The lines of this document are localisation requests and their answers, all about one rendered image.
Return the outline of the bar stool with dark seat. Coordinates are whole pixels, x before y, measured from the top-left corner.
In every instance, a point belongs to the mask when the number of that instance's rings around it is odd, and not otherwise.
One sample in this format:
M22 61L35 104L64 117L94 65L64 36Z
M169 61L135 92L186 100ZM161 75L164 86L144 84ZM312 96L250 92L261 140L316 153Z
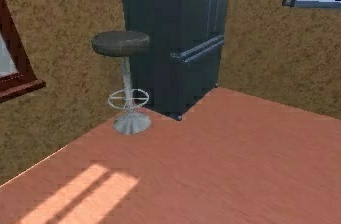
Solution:
M148 103L150 96L147 91L132 87L129 58L146 53L150 47L150 37L137 31L105 31L91 39L91 46L99 55L122 59L124 88L107 98L109 106L123 110L114 121L114 129L124 135L134 135L146 130L151 125L151 119L138 109Z

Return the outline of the dark blue-grey fridge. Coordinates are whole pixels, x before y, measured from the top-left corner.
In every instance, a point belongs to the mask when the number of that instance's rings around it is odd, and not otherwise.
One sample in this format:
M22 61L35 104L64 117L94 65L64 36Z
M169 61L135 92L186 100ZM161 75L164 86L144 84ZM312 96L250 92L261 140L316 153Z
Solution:
M150 49L130 58L132 83L149 93L148 109L180 121L206 93L218 86L223 46L183 64L170 59L223 35L228 0L219 0L216 31L208 35L208 0L122 0L125 28L150 37Z

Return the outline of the window with grey frame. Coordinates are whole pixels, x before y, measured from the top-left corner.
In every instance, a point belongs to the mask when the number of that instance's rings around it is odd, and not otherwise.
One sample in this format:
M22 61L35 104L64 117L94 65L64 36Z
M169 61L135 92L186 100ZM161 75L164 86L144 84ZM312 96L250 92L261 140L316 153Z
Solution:
M341 9L341 0L282 0L282 5L301 8Z

